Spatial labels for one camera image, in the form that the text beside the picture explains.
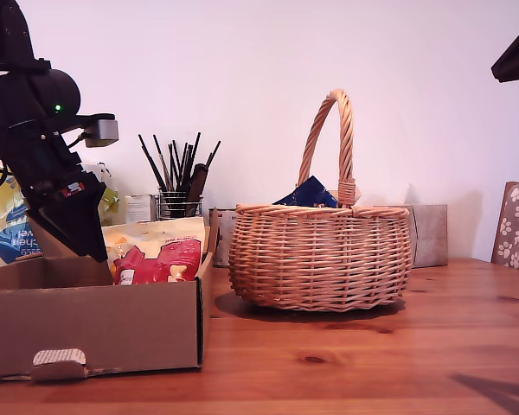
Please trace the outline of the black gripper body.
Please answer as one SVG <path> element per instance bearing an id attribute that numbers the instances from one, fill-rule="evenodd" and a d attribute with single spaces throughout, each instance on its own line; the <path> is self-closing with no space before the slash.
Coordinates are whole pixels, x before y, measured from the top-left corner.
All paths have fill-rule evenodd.
<path id="1" fill-rule="evenodd" d="M 95 212 L 105 184 L 85 171 L 61 134 L 35 120 L 0 128 L 0 159 L 30 212 Z"/>

